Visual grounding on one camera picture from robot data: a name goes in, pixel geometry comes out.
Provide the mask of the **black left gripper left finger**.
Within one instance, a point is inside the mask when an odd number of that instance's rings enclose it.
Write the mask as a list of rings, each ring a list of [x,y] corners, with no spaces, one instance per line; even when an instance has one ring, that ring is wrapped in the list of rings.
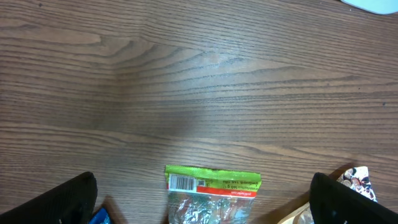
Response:
[[[84,172],[1,214],[3,224],[88,223],[97,198],[93,173]]]

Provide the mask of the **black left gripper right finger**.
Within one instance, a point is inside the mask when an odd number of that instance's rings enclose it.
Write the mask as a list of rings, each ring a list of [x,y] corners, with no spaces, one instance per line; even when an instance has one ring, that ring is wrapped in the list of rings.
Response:
[[[349,187],[317,172],[309,204],[315,224],[397,224],[397,214]]]

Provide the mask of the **blue snack bar wrapper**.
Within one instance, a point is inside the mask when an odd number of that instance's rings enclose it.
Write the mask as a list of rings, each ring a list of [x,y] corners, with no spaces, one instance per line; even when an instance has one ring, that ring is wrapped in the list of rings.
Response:
[[[89,221],[89,224],[112,224],[108,211],[103,207]]]

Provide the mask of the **beige cookie bag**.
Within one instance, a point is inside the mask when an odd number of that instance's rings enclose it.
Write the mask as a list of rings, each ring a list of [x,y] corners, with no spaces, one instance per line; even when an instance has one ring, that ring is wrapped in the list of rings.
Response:
[[[352,167],[341,173],[336,181],[366,198],[377,202],[376,195],[369,181],[369,172],[366,166]],[[310,211],[310,203],[307,202],[278,222],[278,224],[288,223],[314,223]]]

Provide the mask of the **green snack bag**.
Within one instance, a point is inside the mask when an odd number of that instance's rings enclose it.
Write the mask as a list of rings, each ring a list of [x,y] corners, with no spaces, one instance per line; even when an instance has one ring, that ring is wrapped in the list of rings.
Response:
[[[257,172],[165,166],[168,220],[176,224],[243,224],[262,184]]]

